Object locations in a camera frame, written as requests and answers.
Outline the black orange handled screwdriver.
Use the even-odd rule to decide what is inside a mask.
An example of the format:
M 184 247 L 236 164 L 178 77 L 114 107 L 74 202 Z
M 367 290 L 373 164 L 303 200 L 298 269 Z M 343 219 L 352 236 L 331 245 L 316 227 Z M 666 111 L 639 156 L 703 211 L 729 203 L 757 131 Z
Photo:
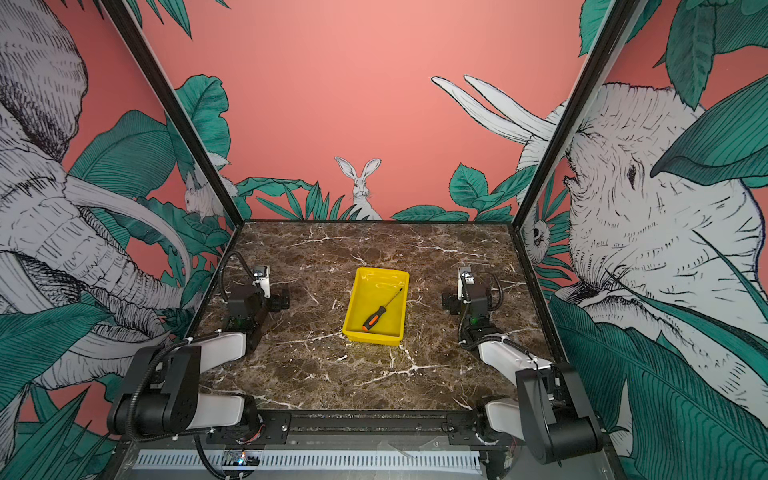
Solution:
M 380 305 L 376 311 L 374 311 L 371 315 L 368 316 L 368 318 L 364 321 L 362 325 L 362 329 L 364 332 L 370 332 L 375 325 L 381 320 L 381 317 L 386 313 L 387 308 L 390 306 L 390 304 L 395 301 L 403 292 L 404 288 L 400 287 L 396 293 L 383 305 Z

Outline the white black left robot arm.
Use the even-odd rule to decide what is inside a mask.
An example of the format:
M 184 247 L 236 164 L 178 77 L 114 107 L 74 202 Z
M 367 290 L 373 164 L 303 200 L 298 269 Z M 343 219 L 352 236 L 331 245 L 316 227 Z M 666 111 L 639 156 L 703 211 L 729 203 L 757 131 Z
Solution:
M 224 330 L 136 352 L 108 413 L 111 434 L 146 442 L 206 433 L 239 444 L 263 435 L 265 421 L 254 397 L 204 394 L 200 376 L 254 352 L 267 315 L 288 309 L 290 293 L 237 286 L 226 304 Z

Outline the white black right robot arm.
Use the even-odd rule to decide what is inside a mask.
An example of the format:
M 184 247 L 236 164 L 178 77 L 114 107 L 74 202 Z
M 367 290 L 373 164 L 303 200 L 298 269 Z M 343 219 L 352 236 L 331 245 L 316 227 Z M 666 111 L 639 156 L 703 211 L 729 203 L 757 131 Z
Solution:
M 601 451 L 603 433 L 577 370 L 535 355 L 497 328 L 491 313 L 498 307 L 491 298 L 491 289 L 482 284 L 441 295 L 442 308 L 459 319 L 458 346 L 516 389 L 515 399 L 485 404 L 488 427 L 523 441 L 541 464 Z

